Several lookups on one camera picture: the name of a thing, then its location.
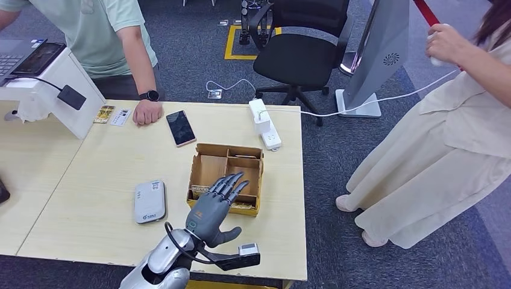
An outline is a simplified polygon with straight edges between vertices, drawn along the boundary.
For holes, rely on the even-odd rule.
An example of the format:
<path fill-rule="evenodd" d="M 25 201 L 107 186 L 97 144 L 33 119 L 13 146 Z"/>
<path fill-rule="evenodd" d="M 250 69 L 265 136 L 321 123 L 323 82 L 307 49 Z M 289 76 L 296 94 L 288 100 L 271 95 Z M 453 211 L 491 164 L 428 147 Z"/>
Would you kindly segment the person's right hand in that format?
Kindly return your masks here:
<path fill-rule="evenodd" d="M 425 54 L 438 61 L 461 66 L 467 56 L 478 47 L 464 38 L 452 26 L 437 23 L 428 31 Z"/>

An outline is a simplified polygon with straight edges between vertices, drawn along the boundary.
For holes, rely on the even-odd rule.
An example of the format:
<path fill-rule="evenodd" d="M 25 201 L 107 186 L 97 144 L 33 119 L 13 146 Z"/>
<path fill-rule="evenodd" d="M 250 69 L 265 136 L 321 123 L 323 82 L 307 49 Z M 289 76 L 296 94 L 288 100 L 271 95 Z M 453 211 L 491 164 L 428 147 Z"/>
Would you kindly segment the person's left hand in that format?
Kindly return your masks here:
<path fill-rule="evenodd" d="M 145 126 L 157 122 L 162 115 L 163 105 L 161 102 L 144 99 L 136 105 L 132 120 L 138 126 Z"/>

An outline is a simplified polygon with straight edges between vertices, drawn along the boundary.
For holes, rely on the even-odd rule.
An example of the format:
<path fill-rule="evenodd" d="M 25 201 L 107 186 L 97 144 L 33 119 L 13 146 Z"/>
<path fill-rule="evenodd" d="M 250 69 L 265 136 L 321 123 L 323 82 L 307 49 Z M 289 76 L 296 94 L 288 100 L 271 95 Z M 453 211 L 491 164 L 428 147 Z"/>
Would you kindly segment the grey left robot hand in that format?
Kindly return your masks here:
<path fill-rule="evenodd" d="M 199 197 L 187 216 L 185 228 L 210 248 L 228 243 L 242 232 L 239 226 L 225 232 L 219 227 L 234 200 L 249 184 L 248 180 L 238 183 L 243 175 L 243 172 L 239 172 L 219 178 Z"/>

